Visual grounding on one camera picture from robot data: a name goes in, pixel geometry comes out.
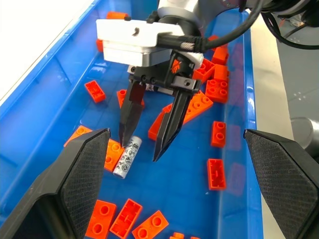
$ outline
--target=battery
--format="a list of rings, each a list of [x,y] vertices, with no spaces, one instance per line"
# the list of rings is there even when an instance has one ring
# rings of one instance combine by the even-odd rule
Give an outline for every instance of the battery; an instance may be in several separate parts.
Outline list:
[[[132,136],[122,153],[119,162],[115,166],[113,174],[125,179],[129,169],[135,159],[136,154],[142,144],[142,140],[137,136]]]

